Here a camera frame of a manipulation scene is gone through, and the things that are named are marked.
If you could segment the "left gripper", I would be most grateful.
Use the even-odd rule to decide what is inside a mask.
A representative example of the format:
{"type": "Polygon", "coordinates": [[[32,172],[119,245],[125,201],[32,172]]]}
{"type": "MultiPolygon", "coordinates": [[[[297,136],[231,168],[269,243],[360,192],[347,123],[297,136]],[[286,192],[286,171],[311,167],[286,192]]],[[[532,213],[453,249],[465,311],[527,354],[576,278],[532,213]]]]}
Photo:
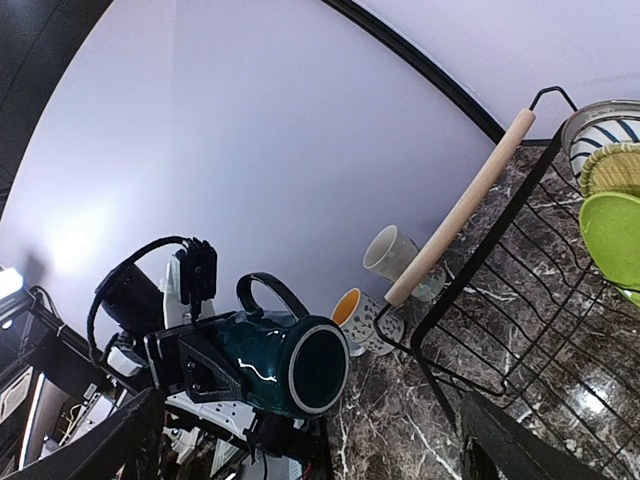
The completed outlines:
{"type": "Polygon", "coordinates": [[[168,394],[185,392],[194,403],[242,401],[245,381],[232,365],[219,319],[205,319],[149,334],[145,348],[155,383],[168,394]]]}

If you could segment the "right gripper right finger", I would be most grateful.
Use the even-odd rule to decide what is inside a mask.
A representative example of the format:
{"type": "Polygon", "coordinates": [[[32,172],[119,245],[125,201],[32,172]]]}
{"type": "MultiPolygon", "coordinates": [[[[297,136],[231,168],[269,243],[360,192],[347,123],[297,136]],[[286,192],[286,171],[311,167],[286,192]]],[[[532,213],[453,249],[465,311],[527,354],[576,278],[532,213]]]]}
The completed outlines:
{"type": "Polygon", "coordinates": [[[464,479],[602,479],[535,436],[486,397],[472,392],[459,409],[464,479]]]}

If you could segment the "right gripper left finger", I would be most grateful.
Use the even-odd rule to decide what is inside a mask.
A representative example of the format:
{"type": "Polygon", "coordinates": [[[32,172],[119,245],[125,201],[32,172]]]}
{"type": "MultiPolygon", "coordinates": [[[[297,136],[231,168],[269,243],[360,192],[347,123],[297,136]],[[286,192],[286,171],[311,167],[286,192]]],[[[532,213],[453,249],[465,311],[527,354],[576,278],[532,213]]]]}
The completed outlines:
{"type": "Polygon", "coordinates": [[[10,479],[157,479],[165,396],[155,388],[137,394],[80,439],[58,449],[10,479]]]}

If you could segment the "dark green mug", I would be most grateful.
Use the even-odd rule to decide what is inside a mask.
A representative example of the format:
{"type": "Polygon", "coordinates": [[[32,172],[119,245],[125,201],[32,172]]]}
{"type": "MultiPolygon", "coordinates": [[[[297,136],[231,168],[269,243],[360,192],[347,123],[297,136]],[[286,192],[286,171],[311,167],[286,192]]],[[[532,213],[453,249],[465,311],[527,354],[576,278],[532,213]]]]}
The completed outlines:
{"type": "Polygon", "coordinates": [[[349,348],[330,319],[311,314],[275,276],[236,284],[241,309],[216,330],[215,345],[240,376],[241,400],[291,418],[323,415],[341,396],[349,348]]]}

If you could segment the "patterned white mug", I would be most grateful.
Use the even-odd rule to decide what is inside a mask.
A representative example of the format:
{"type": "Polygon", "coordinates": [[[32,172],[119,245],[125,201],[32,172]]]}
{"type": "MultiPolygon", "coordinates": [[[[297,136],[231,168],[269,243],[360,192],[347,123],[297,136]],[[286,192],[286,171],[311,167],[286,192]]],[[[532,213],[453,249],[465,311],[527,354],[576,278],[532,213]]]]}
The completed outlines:
{"type": "MultiPolygon", "coordinates": [[[[374,328],[374,319],[382,307],[358,288],[346,292],[331,314],[333,322],[345,336],[370,353],[383,356],[394,347],[383,341],[374,328]]],[[[405,333],[405,322],[394,313],[385,313],[377,323],[380,332],[399,343],[405,333]]]]}

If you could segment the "floral white tall cup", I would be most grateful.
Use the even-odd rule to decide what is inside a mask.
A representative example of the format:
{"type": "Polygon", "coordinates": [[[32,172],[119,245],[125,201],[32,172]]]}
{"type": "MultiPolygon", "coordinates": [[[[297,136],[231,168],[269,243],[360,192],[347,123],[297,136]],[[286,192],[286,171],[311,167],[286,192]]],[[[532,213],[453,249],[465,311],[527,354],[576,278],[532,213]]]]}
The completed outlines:
{"type": "MultiPolygon", "coordinates": [[[[395,283],[419,252],[415,242],[396,225],[383,228],[371,241],[363,258],[365,269],[395,283]]],[[[436,265],[411,292],[417,300],[430,303],[445,287],[447,275],[436,265]]]]}

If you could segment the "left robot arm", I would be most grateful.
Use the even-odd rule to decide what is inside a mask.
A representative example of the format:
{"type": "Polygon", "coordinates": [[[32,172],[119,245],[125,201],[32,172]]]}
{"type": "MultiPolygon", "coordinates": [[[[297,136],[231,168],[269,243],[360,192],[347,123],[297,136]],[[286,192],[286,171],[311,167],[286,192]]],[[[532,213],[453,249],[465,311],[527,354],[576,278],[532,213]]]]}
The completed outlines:
{"type": "Polygon", "coordinates": [[[23,313],[36,318],[47,333],[40,344],[22,348],[20,360],[41,370],[70,395],[86,396],[90,386],[102,386],[109,376],[131,393],[157,385],[167,395],[167,410],[188,424],[245,443],[249,450],[289,458],[299,463],[305,479],[332,478],[325,420],[294,419],[242,401],[236,375],[230,377],[230,387],[215,387],[214,381],[227,377],[223,360],[220,355],[206,359],[209,346],[189,328],[170,330],[164,337],[166,346],[151,347],[149,367],[125,376],[107,364],[93,365],[87,341],[56,316],[48,293],[38,286],[27,289],[16,270],[5,269],[1,273],[2,327],[23,313]]]}

